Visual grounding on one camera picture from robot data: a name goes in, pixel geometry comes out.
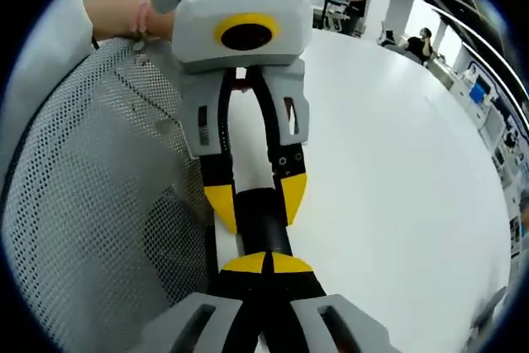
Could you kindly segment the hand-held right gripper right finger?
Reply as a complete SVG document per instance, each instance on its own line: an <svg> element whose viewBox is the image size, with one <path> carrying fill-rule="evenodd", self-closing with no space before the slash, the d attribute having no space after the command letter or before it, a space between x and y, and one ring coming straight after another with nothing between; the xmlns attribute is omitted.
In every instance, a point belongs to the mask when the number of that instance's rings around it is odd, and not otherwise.
<svg viewBox="0 0 529 353"><path fill-rule="evenodd" d="M270 352L396 352L387 328L339 294L326 294L312 268L272 252L264 259L262 332Z"/></svg>

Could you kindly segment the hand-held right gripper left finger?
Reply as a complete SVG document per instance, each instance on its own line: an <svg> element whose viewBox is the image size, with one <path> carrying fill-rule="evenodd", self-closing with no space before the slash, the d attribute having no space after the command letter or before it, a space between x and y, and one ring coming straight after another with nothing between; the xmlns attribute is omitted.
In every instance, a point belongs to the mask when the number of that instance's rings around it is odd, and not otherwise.
<svg viewBox="0 0 529 353"><path fill-rule="evenodd" d="M206 293L191 293L143 328L137 352L254 352L262 332L265 254L228 263Z"/></svg>

